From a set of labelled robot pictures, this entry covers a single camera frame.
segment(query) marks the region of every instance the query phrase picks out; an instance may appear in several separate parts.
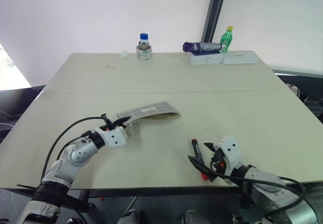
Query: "black cable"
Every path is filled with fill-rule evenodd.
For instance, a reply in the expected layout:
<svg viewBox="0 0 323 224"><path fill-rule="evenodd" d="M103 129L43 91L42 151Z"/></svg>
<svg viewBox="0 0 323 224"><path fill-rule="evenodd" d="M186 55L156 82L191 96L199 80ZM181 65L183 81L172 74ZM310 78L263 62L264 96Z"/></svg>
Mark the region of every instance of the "black cable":
<svg viewBox="0 0 323 224"><path fill-rule="evenodd" d="M76 138L74 138L73 140L69 141L68 143L66 143L66 144L61 148L61 150L60 150L60 152L59 152L59 154L58 154L58 156L57 156L57 159L56 159L56 160L59 160L59 159L60 159L60 156L61 156L62 152L64 151L64 149L65 149L68 145L70 145L72 142L74 142L74 141L76 141L76 140L79 140L79 139L81 139L81 138L82 138L82 136L79 136L79 137L76 137Z"/></svg>
<svg viewBox="0 0 323 224"><path fill-rule="evenodd" d="M3 114L5 114L6 116L8 116L8 117L10 117L10 118L12 117L12 115L10 115L10 114L8 114L8 113L4 112L4 111L3 111L3 110L1 110L1 109L0 109L0 112L2 112Z"/></svg>
<svg viewBox="0 0 323 224"><path fill-rule="evenodd" d="M125 214L130 210L130 208L133 206L133 203L136 201L138 196L135 196L133 198L133 200L130 202L130 204L128 205L127 209L125 210Z"/></svg>
<svg viewBox="0 0 323 224"><path fill-rule="evenodd" d="M74 205L68 200L68 198L66 197L65 198L65 200L66 200L66 203L78 214L78 216L82 219L82 221L83 221L83 224L87 224L87 221L86 221L86 219L84 218L84 216L79 212L79 210L78 209L76 209L75 207L74 207Z"/></svg>
<svg viewBox="0 0 323 224"><path fill-rule="evenodd" d="M46 161L45 161L45 164L44 164L44 167L42 169L42 173L41 173L41 179L40 181L44 178L45 176L45 173L46 173L46 169L47 169L47 165L48 165L48 162L49 162L49 158L51 156L51 153L52 151L54 150L56 144L58 143L58 141L63 137L63 135L69 130L71 129L73 126L75 126L76 124L80 123L80 122L83 122L83 121L87 121L87 120L94 120L94 119L103 119L102 117L87 117L87 118L83 118L83 119L80 119L76 122L74 122L72 125L70 125L69 127L67 127L65 130L63 130L63 132L59 135L59 137L55 140L55 142L52 144L49 152L48 152L48 155L47 155L47 158L46 158Z"/></svg>
<svg viewBox="0 0 323 224"><path fill-rule="evenodd" d="M277 184L277 183L274 183L274 182L268 182L268 181L263 181L263 180L253 180L253 179L246 179L246 178L238 178L238 177L231 177L231 176L221 175L221 174L214 173L214 172L213 172L213 174L217 175L218 177L220 177L222 179L228 179L228 180L231 180L231 181L242 181L242 182L253 183L253 184L264 184L264 185L271 185L271 186L280 187L282 189L286 189L286 190L291 191L292 193L296 194L299 197L297 200L295 200L291 204L288 204L286 206L277 208L276 210L267 212L264 215L264 218L266 218L269 221L272 221L272 220L270 220L271 215L276 214L276 213L281 212L281 211L285 211L285 210L290 209L290 208L293 208L293 207L297 206L298 204L300 204L305 199L305 195L306 195L306 188L302 183L300 183L300 182L298 182L296 180L293 180L293 179L285 178L285 177L280 177L280 178L282 180L287 180L287 181L295 183L300 188L301 193L299 191L291 188L291 187L281 185L281 184Z"/></svg>

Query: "robotic arm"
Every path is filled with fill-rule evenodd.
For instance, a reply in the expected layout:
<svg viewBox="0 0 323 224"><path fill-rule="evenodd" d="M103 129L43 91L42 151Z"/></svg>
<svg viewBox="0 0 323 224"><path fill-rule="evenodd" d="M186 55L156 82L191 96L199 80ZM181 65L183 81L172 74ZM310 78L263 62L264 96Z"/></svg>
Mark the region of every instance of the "robotic arm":
<svg viewBox="0 0 323 224"><path fill-rule="evenodd" d="M317 217L310 205L301 200L295 206L282 211L275 211L284 206L296 203L299 196L295 191L286 190L279 186L256 183L256 181L266 181L273 184L286 186L282 177L277 177L270 173L257 169L252 165L245 166L241 163L241 150L234 137L227 136L218 144L205 143L214 152L210 162L210 168L202 164L196 157L188 156L191 163L202 173L208 176L210 181L216 177L223 178L228 184L236 184L242 188L243 192L260 208L270 214L269 218L263 218L262 224L267 223L293 223L311 224L318 223Z"/></svg>
<svg viewBox="0 0 323 224"><path fill-rule="evenodd" d="M67 201L67 192L79 170L89 162L103 146L119 147L126 144L127 134L122 118L112 123L102 115L106 125L87 131L85 137L68 145L60 158L42 178L31 201L27 203L17 224L55 223L61 205Z"/></svg>

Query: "white table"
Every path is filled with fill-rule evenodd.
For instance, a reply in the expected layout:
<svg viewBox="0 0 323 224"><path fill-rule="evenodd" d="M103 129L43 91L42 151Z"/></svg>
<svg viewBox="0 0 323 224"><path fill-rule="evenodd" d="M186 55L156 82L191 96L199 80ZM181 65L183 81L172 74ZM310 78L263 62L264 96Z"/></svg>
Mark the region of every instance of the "white table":
<svg viewBox="0 0 323 224"><path fill-rule="evenodd" d="M166 100L181 117L127 128L127 145L103 148L80 171L74 189L225 186L202 180L189 162L190 139L233 135L245 164L303 182L323 180L323 127L261 61L255 65L189 65L184 53L72 54L0 144L0 188L37 186L48 150L72 122ZM85 130L71 129L53 152Z"/></svg>

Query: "small white object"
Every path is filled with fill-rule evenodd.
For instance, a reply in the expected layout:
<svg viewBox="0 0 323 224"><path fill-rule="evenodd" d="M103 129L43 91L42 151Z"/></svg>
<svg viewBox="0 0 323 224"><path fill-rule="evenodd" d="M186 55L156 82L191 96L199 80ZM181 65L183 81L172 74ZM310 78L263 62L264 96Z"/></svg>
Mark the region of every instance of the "small white object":
<svg viewBox="0 0 323 224"><path fill-rule="evenodd" d="M113 130L103 131L100 127L94 128L101 138L104 140L106 147L119 147L126 144L128 138L123 127L116 127Z"/></svg>
<svg viewBox="0 0 323 224"><path fill-rule="evenodd" d="M126 50L124 50L123 52L121 52L120 57L127 58L128 57L128 52Z"/></svg>
<svg viewBox="0 0 323 224"><path fill-rule="evenodd" d="M229 51L225 53L223 64L256 64L259 58L252 51Z"/></svg>
<svg viewBox="0 0 323 224"><path fill-rule="evenodd" d="M189 61L191 65L220 64L223 60L223 53L194 55L189 52Z"/></svg>

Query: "pen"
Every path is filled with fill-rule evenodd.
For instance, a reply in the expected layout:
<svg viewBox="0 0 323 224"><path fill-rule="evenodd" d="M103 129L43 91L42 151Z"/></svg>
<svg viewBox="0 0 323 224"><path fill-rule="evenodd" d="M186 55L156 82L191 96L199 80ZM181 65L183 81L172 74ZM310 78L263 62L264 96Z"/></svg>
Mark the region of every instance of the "pen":
<svg viewBox="0 0 323 224"><path fill-rule="evenodd" d="M198 142L195 138L192 139L192 145L193 145L193 149L194 149L194 153L195 153L195 157L201 161L202 164L204 164L204 160L203 160L203 157L202 157L202 153L201 153L201 150L200 150L200 147L198 146ZM207 180L207 176L204 174L204 173L201 173L202 175L202 178L204 180Z"/></svg>

